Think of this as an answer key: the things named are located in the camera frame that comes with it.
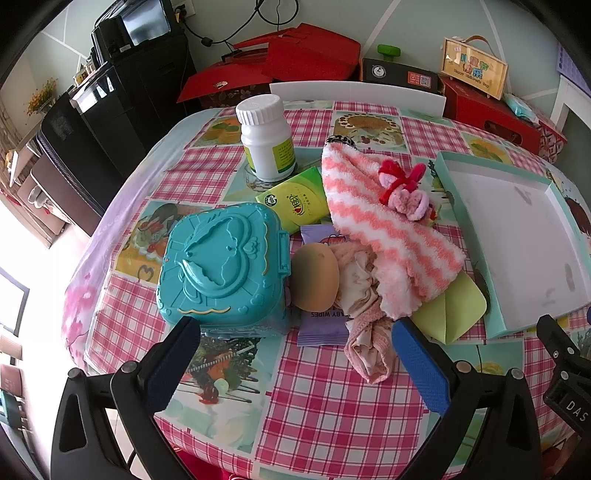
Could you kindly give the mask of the light green cloth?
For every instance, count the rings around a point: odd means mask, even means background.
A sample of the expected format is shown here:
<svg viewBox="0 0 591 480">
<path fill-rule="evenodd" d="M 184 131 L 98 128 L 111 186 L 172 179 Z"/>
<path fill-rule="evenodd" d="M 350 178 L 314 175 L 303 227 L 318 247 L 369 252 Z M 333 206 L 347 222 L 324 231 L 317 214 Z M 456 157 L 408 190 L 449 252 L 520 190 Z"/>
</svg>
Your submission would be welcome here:
<svg viewBox="0 0 591 480">
<path fill-rule="evenodd" d="M 441 295 L 424 303 L 411 319 L 426 336 L 450 344 L 467 333 L 487 307 L 477 284 L 462 271 Z"/>
</svg>

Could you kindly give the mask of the pink patterned cloth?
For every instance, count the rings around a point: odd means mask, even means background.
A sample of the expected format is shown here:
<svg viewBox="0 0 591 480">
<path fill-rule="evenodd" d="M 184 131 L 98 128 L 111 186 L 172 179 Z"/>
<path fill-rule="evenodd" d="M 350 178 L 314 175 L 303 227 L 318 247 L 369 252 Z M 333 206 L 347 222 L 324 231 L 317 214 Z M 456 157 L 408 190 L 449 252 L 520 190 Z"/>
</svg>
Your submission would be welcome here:
<svg viewBox="0 0 591 480">
<path fill-rule="evenodd" d="M 344 352 L 349 364 L 369 384 L 387 380 L 393 371 L 393 320 L 381 308 L 376 254 L 352 241 L 329 246 L 339 266 L 335 307 L 346 316 L 349 337 Z"/>
</svg>

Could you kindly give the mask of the pink white striped towel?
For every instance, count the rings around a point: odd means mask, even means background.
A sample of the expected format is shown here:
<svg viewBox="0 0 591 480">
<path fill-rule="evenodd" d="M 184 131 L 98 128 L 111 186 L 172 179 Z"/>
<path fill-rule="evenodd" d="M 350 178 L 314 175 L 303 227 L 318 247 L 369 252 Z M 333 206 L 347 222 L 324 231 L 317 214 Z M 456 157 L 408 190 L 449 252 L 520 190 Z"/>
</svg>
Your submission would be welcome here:
<svg viewBox="0 0 591 480">
<path fill-rule="evenodd" d="M 339 142 L 322 150 L 322 185 L 335 229 L 370 247 L 381 309 L 398 320 L 442 294 L 463 270 L 466 255 L 430 226 L 382 204 L 381 155 Z"/>
</svg>

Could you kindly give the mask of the purple baby wipes pack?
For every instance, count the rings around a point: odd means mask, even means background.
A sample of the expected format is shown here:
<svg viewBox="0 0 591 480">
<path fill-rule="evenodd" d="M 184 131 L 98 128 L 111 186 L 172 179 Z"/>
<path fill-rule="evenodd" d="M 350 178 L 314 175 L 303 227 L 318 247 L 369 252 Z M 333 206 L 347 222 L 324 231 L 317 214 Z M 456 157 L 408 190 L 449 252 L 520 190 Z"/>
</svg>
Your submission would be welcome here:
<svg viewBox="0 0 591 480">
<path fill-rule="evenodd" d="M 304 225 L 301 227 L 304 244 L 324 243 L 332 245 L 346 241 L 332 224 Z M 349 331 L 346 316 L 339 308 L 332 307 L 325 312 L 301 312 L 297 333 L 298 347 L 339 346 L 346 344 Z"/>
</svg>

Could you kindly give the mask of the beige sponge egg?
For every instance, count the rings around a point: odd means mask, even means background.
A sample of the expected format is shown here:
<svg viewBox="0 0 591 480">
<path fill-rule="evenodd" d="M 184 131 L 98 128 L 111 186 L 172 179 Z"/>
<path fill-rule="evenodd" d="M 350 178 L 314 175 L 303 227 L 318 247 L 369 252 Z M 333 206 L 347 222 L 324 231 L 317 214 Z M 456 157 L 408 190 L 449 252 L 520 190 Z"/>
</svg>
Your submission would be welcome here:
<svg viewBox="0 0 591 480">
<path fill-rule="evenodd" d="M 328 245 L 308 243 L 291 258 L 290 299 L 307 312 L 332 307 L 339 291 L 339 264 Z"/>
</svg>

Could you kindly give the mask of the red pink hair bow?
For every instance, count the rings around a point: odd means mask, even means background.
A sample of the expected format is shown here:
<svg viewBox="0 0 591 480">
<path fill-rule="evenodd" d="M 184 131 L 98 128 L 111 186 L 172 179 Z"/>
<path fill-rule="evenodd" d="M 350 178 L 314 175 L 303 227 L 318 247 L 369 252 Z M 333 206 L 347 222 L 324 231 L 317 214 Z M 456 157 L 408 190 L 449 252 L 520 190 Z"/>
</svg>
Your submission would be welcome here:
<svg viewBox="0 0 591 480">
<path fill-rule="evenodd" d="M 417 164 L 407 173 L 392 159 L 384 160 L 378 171 L 379 182 L 384 188 L 380 203 L 403 215 L 408 220 L 431 225 L 437 218 L 436 209 L 420 182 L 427 170 L 425 164 Z"/>
</svg>

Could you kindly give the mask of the green tissue pack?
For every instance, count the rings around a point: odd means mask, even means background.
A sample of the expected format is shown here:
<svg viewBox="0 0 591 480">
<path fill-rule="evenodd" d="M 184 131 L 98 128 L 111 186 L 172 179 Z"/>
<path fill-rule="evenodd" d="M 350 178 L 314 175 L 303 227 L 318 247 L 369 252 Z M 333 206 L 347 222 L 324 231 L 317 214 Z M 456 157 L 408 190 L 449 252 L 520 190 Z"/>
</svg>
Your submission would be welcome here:
<svg viewBox="0 0 591 480">
<path fill-rule="evenodd" d="M 281 228 L 290 234 L 329 216 L 322 174 L 315 166 L 260 193 L 256 202 L 273 210 Z"/>
</svg>

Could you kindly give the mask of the leopard print scrunchie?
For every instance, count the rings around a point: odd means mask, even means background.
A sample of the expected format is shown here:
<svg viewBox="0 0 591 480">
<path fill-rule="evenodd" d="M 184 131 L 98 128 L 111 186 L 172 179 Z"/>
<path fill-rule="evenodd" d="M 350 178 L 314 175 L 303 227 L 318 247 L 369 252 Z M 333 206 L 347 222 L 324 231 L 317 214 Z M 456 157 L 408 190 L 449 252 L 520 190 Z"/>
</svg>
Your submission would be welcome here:
<svg viewBox="0 0 591 480">
<path fill-rule="evenodd" d="M 349 147 L 356 149 L 355 141 L 353 141 L 352 138 L 349 138 L 348 136 L 345 136 L 345 135 L 329 136 L 329 138 L 327 139 L 327 141 L 325 141 L 325 143 L 327 143 L 327 144 L 339 143 L 339 144 L 348 145 Z"/>
</svg>

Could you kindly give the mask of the teal shallow box tray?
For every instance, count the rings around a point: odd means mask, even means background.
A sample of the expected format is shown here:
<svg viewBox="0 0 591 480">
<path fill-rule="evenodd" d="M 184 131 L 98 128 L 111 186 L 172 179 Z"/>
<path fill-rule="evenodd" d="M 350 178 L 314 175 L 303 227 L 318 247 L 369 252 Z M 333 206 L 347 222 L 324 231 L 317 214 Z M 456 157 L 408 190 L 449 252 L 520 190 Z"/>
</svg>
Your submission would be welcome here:
<svg viewBox="0 0 591 480">
<path fill-rule="evenodd" d="M 434 163 L 488 294 L 490 339 L 590 303 L 590 255 L 566 200 L 548 179 L 476 156 L 442 151 Z"/>
</svg>

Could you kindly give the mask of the teal plastic toy case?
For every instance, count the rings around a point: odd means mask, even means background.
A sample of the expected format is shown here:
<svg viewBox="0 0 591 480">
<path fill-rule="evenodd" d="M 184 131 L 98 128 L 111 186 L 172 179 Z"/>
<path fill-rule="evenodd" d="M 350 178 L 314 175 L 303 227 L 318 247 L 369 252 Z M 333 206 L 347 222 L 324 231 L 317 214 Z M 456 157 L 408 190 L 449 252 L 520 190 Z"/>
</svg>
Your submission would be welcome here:
<svg viewBox="0 0 591 480">
<path fill-rule="evenodd" d="M 212 209 L 171 230 L 156 304 L 168 325 L 190 317 L 211 337 L 286 335 L 288 276 L 290 234 L 273 210 L 259 203 Z"/>
</svg>

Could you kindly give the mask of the red patterned gift box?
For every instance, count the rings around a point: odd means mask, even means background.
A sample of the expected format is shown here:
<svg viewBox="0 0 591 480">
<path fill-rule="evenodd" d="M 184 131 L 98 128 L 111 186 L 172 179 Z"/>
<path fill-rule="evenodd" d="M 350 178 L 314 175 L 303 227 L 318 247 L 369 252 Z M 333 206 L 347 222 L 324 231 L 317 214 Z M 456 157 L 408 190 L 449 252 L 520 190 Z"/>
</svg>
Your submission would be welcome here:
<svg viewBox="0 0 591 480">
<path fill-rule="evenodd" d="M 538 118 L 537 129 L 540 132 L 539 156 L 551 164 L 555 164 L 559 154 L 567 144 L 567 138 L 557 129 L 552 122 L 539 108 L 529 103 L 529 107 Z"/>
</svg>

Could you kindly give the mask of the black cabinet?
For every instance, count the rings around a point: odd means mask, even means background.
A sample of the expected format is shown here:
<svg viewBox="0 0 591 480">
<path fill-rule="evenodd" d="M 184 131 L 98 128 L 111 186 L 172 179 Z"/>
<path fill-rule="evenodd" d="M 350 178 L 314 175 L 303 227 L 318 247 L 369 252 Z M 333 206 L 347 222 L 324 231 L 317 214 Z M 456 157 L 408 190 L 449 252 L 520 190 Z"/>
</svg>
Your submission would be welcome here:
<svg viewBox="0 0 591 480">
<path fill-rule="evenodd" d="M 70 223 L 94 233 L 150 149 L 189 114 L 178 97 L 194 72 L 186 35 L 169 32 L 57 99 L 35 136 L 41 156 L 32 176 Z"/>
</svg>

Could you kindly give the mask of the red carton box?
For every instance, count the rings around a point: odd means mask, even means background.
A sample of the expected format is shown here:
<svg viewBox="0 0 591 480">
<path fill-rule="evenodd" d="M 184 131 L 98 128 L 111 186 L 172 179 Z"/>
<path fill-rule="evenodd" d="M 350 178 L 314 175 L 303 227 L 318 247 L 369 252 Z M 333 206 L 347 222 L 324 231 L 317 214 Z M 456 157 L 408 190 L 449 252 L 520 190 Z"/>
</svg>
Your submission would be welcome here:
<svg viewBox="0 0 591 480">
<path fill-rule="evenodd" d="M 518 118 L 502 101 L 447 76 L 440 76 L 446 97 L 445 116 L 451 120 L 497 135 L 538 155 L 541 134 L 531 123 Z"/>
</svg>

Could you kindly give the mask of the black monitor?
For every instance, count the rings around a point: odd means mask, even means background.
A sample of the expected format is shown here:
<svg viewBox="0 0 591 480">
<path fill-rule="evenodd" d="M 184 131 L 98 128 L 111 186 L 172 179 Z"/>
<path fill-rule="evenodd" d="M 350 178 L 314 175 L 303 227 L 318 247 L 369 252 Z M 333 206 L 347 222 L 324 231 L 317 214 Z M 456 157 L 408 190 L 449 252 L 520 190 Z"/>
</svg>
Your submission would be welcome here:
<svg viewBox="0 0 591 480">
<path fill-rule="evenodd" d="M 137 46 L 179 29 L 170 1 L 114 1 L 94 23 L 95 52 L 108 56 L 112 46 Z"/>
</svg>

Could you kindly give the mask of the white shelf frame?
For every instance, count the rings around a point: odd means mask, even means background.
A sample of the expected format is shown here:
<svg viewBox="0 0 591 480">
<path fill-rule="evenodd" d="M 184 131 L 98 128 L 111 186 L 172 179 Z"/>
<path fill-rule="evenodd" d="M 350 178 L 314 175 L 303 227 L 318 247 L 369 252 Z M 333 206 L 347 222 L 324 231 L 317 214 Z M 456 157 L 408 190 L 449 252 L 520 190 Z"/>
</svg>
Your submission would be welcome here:
<svg viewBox="0 0 591 480">
<path fill-rule="evenodd" d="M 568 78 L 560 76 L 550 120 L 559 131 L 562 131 L 570 113 L 576 115 L 588 129 L 591 129 L 590 96 Z"/>
</svg>

